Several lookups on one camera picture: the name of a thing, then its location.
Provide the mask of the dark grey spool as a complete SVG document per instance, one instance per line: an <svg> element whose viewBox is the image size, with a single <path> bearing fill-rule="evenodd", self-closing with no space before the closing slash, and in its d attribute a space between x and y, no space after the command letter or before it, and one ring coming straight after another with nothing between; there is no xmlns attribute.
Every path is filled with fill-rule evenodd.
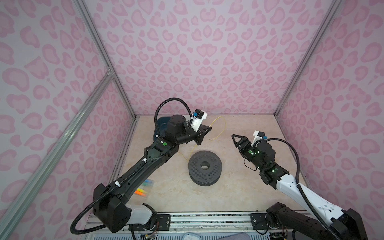
<svg viewBox="0 0 384 240"><path fill-rule="evenodd" d="M191 180L202 187L215 184L220 179L222 169L221 159L211 151L199 151L188 162Z"/></svg>

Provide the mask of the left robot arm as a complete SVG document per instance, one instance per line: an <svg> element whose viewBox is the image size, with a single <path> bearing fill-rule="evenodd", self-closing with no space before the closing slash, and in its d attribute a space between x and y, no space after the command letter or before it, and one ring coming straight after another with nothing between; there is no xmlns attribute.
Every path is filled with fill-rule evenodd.
<svg viewBox="0 0 384 240"><path fill-rule="evenodd" d="M102 228L116 233L126 225L141 225L148 230L155 226L157 212L151 206L128 202L140 185L178 152L181 144L202 143L212 129L202 124L206 118L207 113L200 110L195 110L189 122L182 115L173 115L164 132L144 149L143 157L130 170L109 185L96 187L93 214L102 222Z"/></svg>

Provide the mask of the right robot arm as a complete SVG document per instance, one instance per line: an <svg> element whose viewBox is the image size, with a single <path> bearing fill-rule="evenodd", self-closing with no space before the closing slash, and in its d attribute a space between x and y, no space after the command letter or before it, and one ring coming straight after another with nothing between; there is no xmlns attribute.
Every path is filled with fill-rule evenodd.
<svg viewBox="0 0 384 240"><path fill-rule="evenodd" d="M266 185L290 197L311 214L308 217L282 203L276 203L267 209L269 228L290 228L294 234L301 233L313 240L368 239L359 213L353 209L344 210L325 200L300 183L299 172L291 175L275 162L276 152L270 145L272 139L257 133L253 142L235 134L232 140L241 156L255 166Z"/></svg>

